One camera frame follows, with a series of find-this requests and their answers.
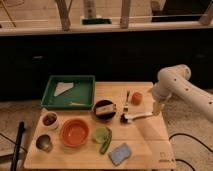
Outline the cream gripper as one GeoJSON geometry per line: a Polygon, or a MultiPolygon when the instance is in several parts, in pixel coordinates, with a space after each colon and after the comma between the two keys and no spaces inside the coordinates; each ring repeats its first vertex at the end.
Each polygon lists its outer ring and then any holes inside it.
{"type": "Polygon", "coordinates": [[[149,89],[153,99],[156,101],[153,103],[153,115],[158,115],[158,113],[162,113],[162,110],[167,103],[167,101],[171,98],[172,93],[170,90],[165,88],[161,84],[154,84],[152,88],[149,89]]]}

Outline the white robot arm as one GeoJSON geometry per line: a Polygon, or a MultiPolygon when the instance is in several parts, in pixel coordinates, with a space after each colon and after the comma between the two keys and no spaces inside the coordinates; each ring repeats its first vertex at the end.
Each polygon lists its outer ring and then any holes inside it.
{"type": "Polygon", "coordinates": [[[164,103],[171,94],[176,94],[213,123],[213,95],[190,83],[190,77],[191,70],[184,64],[161,69],[158,82],[151,88],[152,97],[164,103]]]}

